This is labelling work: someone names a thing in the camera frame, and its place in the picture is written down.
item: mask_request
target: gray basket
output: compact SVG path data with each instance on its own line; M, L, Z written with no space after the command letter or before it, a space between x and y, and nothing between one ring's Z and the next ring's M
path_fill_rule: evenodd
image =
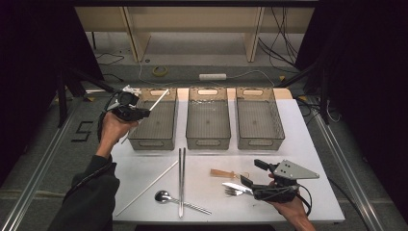
M150 109L166 89L141 89L138 108ZM177 89L169 89L149 117L129 137L135 150L173 150L177 120Z
M190 88L188 149L226 150L231 140L226 88Z
M238 149L278 150L285 133L273 88L237 88Z

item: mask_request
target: white table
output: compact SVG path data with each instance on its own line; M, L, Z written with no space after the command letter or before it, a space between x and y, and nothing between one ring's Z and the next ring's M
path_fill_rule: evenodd
M179 100L176 129L176 148L173 151L135 151L129 141L117 144L113 150L117 162L116 177L120 187L116 194L114 220L136 223L274 223L285 221L279 213L264 201L249 195L227 196L222 182L240 184L239 179L229 180L210 176L210 169L217 168L235 172L249 172L255 184L268 184L266 171L255 167L253 161L260 159L277 164L284 159L306 167L320 175L319 179L298 180L313 197L313 209L309 216L315 222L341 222L344 215L333 194L312 143L298 106L293 99L277 100L286 138L278 151L248 151L237 148L235 101L229 100L231 141L229 149L188 150L186 158L185 201L204 207L213 213L206 215L185 207L184 216L178 217L178 204L160 204L154 200L159 190L166 190L178 198L178 165L173 167L151 188L142 194L119 216L130 201L146 189L166 169L178 160L179 147L187 147L186 123L187 100ZM309 201L308 194L301 194Z

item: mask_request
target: metal spoon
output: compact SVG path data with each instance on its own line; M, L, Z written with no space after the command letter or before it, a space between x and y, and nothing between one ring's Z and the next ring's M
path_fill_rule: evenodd
M171 197L170 193L168 193L167 191L158 191L158 192L156 192L156 195L154 196L154 198L155 198L156 201L158 201L159 203L162 203L162 204L168 203L169 201L177 203L177 204L179 203L179 200ZM211 214L211 211L206 210L204 208L201 208L199 206L190 204L189 202L184 202L183 204L185 206L188 206L188 207L192 208L192 209L198 210L198 211L200 211L200 212L202 212L204 214L208 214L208 215Z

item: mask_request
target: fork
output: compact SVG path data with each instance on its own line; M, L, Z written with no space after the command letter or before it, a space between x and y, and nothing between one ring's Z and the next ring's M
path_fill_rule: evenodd
M242 195L243 194L242 191L235 190L235 189L229 188L229 187L225 188L225 193L228 194L228 195Z

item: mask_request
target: hand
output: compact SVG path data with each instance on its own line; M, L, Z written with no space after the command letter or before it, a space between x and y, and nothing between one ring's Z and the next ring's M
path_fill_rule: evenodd
M293 201L286 203L270 202L267 203L273 205L275 209L281 214L289 223L291 223L297 231L315 231L315 227L307 218L303 202L295 196Z
M116 117L111 112L107 112L103 119L101 141L96 151L97 156L109 158L114 145L125 136L129 130L138 126L136 121L126 122Z

